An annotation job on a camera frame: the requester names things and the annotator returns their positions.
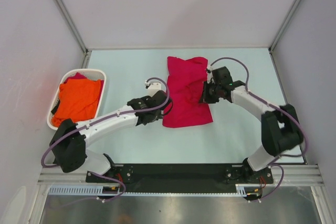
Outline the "crimson red t-shirt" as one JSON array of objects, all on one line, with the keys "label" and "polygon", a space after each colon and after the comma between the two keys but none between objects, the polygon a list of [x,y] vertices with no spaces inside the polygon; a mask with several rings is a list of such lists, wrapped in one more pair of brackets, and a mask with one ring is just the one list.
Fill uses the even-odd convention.
[{"label": "crimson red t-shirt", "polygon": [[164,110],[164,127],[181,128],[213,122],[209,105],[200,103],[203,84],[207,80],[207,65],[208,60],[204,57],[167,58],[167,85],[173,105]]}]

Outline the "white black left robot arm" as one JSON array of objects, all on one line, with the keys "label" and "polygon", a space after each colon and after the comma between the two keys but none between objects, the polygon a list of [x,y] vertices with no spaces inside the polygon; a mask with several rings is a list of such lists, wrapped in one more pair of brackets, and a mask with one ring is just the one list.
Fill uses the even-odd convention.
[{"label": "white black left robot arm", "polygon": [[98,174],[105,182],[115,178],[114,163],[107,154],[98,154],[88,149],[93,143],[118,130],[163,119],[166,107],[172,109],[173,100],[164,91],[159,90],[154,95],[146,95],[132,99],[126,105],[114,112],[96,119],[73,122],[64,120],[50,141],[50,151],[53,153],[54,166],[64,173],[78,169]]}]

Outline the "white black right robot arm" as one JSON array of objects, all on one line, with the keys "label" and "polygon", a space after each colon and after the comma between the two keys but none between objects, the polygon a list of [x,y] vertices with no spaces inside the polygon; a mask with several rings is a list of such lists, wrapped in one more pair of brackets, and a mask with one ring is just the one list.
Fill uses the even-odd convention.
[{"label": "white black right robot arm", "polygon": [[199,103],[215,104],[227,100],[252,114],[261,123],[261,146],[242,162],[238,177],[254,183],[261,171],[283,156],[283,153],[301,145],[304,141],[295,108],[286,104],[273,105],[247,89],[247,84],[233,81],[227,67],[206,69]]}]

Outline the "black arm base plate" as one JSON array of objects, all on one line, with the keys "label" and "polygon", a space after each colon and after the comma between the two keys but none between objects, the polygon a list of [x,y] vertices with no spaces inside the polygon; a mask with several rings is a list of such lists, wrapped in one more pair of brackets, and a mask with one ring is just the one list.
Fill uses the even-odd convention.
[{"label": "black arm base plate", "polygon": [[126,185],[128,193],[234,193],[236,185],[274,182],[271,170],[249,171],[241,164],[120,164],[105,173]]}]

